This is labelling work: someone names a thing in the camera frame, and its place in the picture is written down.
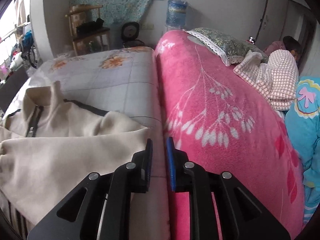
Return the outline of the person in blue pajamas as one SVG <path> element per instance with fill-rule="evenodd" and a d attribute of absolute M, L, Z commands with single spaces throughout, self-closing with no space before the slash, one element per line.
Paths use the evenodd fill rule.
<path fill-rule="evenodd" d="M 269 57 L 276 50 L 287 50 L 300 58 L 301 46 L 291 36 L 272 43 L 265 54 Z M 298 77 L 296 97 L 286 111 L 285 126 L 293 148 L 302 163 L 305 191 L 304 222 L 307 223 L 319 206 L 319 79 Z"/>

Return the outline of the wooden chair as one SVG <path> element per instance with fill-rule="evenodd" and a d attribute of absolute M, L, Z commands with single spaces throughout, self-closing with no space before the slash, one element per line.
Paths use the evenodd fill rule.
<path fill-rule="evenodd" d="M 65 18 L 69 22 L 69 30 L 72 38 L 73 50 L 76 56 L 86 52 L 86 45 L 89 45 L 95 38 L 100 42 L 100 50 L 110 50 L 110 28 L 104 26 L 100 10 L 103 5 L 79 4 L 70 7 Z M 97 10 L 98 17 L 95 21 L 87 21 L 86 16 L 92 10 Z"/>

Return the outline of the floral pillow with lace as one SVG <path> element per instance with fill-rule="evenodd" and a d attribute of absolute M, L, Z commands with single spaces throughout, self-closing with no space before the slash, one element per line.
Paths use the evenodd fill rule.
<path fill-rule="evenodd" d="M 239 40 L 218 30 L 195 28 L 186 33 L 208 46 L 221 58 L 225 66 L 241 63 L 249 51 L 260 53 L 262 63 L 268 62 L 268 56 L 251 42 Z"/>

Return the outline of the plaid bed sheet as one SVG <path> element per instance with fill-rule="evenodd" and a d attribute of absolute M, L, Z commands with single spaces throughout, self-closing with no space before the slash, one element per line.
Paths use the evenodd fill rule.
<path fill-rule="evenodd" d="M 76 102 L 95 114 L 124 114 L 149 129 L 147 140 L 151 139 L 153 144 L 150 187 L 147 193 L 131 196 L 129 238 L 169 239 L 159 85 L 153 49 L 118 49 L 47 61 L 16 94 L 2 120 L 21 108 L 28 88 L 48 87 L 55 82 L 60 83 L 65 100 Z M 20 234 L 2 209 L 1 218 L 18 239 L 26 239 L 34 227 Z"/>

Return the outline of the black round fan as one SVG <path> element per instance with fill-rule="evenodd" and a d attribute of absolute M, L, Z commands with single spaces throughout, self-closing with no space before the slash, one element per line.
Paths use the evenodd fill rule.
<path fill-rule="evenodd" d="M 138 39 L 140 25 L 138 22 L 127 22 L 121 28 L 121 40 L 124 48 L 145 46 L 145 43 Z"/>

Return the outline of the blue water bottle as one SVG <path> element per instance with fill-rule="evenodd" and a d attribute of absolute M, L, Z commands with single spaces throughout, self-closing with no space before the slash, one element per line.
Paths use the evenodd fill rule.
<path fill-rule="evenodd" d="M 184 29 L 186 25 L 188 2 L 168 0 L 165 25 L 171 29 Z"/>

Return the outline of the brown door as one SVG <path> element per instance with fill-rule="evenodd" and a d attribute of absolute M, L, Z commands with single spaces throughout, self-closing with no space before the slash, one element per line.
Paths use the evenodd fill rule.
<path fill-rule="evenodd" d="M 272 42 L 279 41 L 285 23 L 288 0 L 265 0 L 255 45 L 264 50 Z"/>

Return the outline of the black clothes on chair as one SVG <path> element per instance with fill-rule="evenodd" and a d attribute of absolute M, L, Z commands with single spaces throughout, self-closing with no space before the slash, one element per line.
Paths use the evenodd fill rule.
<path fill-rule="evenodd" d="M 104 20 L 97 18 L 96 21 L 85 22 L 76 27 L 76 33 L 78 35 L 89 34 L 97 31 L 103 27 Z"/>

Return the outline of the dark grey cabinet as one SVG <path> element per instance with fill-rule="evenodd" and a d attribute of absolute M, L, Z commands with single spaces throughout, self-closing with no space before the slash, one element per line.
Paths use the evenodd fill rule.
<path fill-rule="evenodd" d="M 28 74 L 26 70 L 21 67 L 17 71 L 13 72 L 8 77 L 5 84 L 0 90 L 0 107 L 3 112 L 6 112 L 13 98 L 16 96 L 20 88 L 28 80 Z"/>

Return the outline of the beige zip jacket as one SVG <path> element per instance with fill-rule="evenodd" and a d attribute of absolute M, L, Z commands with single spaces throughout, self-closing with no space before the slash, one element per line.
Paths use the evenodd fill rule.
<path fill-rule="evenodd" d="M 149 129 L 118 112 L 65 100 L 60 83 L 25 91 L 1 122 L 1 209 L 23 234 L 91 172 L 107 174 L 144 149 Z"/>

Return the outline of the pink floral blanket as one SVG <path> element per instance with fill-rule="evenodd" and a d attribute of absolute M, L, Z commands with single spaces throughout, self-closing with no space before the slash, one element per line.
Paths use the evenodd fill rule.
<path fill-rule="evenodd" d="M 284 120 L 198 38 L 165 33 L 155 49 L 164 135 L 209 172 L 231 172 L 292 238 L 302 230 L 302 166 Z"/>

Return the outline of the pink checkered cloth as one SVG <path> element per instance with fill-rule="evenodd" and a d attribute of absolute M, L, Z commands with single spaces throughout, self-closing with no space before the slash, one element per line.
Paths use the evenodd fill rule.
<path fill-rule="evenodd" d="M 263 63 L 263 55 L 249 51 L 233 72 L 255 88 L 276 111 L 290 109 L 296 97 L 298 68 L 287 50 L 276 50 Z"/>

